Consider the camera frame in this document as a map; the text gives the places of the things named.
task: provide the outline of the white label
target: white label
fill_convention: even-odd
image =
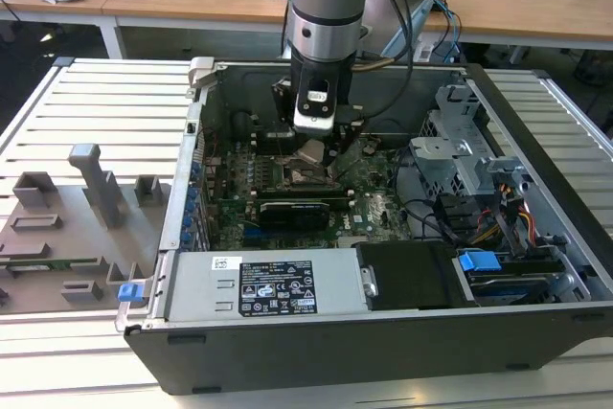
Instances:
[[[215,256],[211,264],[211,270],[239,270],[241,262],[241,257]]]
[[[306,98],[311,102],[326,102],[326,99],[328,98],[328,93],[324,93],[323,91],[310,90],[306,94]]]
[[[296,305],[298,307],[314,306],[315,305],[315,299],[297,299],[296,300]]]
[[[11,272],[36,272],[39,270],[51,270],[47,265],[17,265],[11,267]]]

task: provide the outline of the sticker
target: sticker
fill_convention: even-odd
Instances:
[[[241,257],[215,256],[211,263],[211,270],[239,270]]]
[[[242,316],[317,313],[314,280],[311,261],[241,263],[238,312]]]
[[[11,267],[11,272],[37,272],[51,270],[48,265],[16,265]]]

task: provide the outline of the gray plastic block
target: gray plastic block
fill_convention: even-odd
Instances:
[[[9,221],[15,232],[59,229],[61,224],[58,215],[15,216]]]
[[[80,275],[107,273],[108,262],[100,256],[95,262],[73,262],[70,264],[70,268]]]
[[[120,224],[120,212],[117,197],[121,195],[117,181],[107,182],[100,167],[100,147],[97,144],[77,144],[68,156],[68,163],[80,170],[87,184],[87,199],[100,211],[107,228]]]
[[[119,293],[119,288],[125,283],[125,276],[117,263],[112,262],[106,275],[106,285],[113,291],[115,296]]]
[[[12,192],[26,209],[46,208],[48,205],[44,194],[56,191],[54,182],[46,172],[23,172],[12,188]]]
[[[103,171],[104,174],[104,182],[108,185],[108,190],[114,194],[115,202],[119,203],[122,199],[122,190],[117,184],[117,178],[115,177],[115,173],[113,171]],[[86,187],[83,188],[83,193],[85,193],[85,198],[87,198],[87,202],[90,206],[97,206],[94,201],[95,198],[90,196],[88,189]]]
[[[130,267],[130,276],[127,278],[129,280],[142,280],[144,278],[143,272],[137,262],[133,263]]]
[[[51,253],[47,243],[19,243],[3,244],[0,248],[0,257],[8,259],[32,259],[46,258]]]
[[[6,265],[0,265],[0,280],[11,280],[16,276],[17,274],[10,270]]]
[[[3,307],[9,300],[9,293],[0,288],[0,307]]]
[[[103,292],[94,280],[84,282],[64,282],[61,295],[68,302],[99,301]]]
[[[138,206],[161,206],[164,203],[164,194],[160,179],[153,175],[142,175],[136,178],[134,193]]]

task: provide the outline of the yellow wire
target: yellow wire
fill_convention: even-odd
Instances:
[[[474,243],[480,243],[481,241],[483,241],[484,239],[488,239],[489,237],[491,237],[492,235],[494,235],[498,230],[500,229],[500,226],[498,224],[496,224],[494,227],[492,227],[491,229],[489,229],[487,232],[485,232],[484,234],[482,234],[480,237],[478,237],[477,239],[474,239],[471,244]]]
[[[533,226],[534,226],[533,220],[526,213],[519,213],[519,215],[528,221],[528,241],[534,244],[533,242]]]

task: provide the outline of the desk leg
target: desk leg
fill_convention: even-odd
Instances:
[[[0,36],[6,43],[15,41],[15,34],[12,33],[10,21],[0,21]]]
[[[108,57],[111,59],[126,59],[122,31],[114,17],[107,17],[99,24]]]
[[[513,49],[513,53],[511,53],[511,57],[509,58],[509,62],[511,64],[519,64],[521,62],[521,60],[524,58],[524,54],[526,53],[526,50],[528,50],[530,47],[524,47],[522,45],[516,45],[515,48]]]

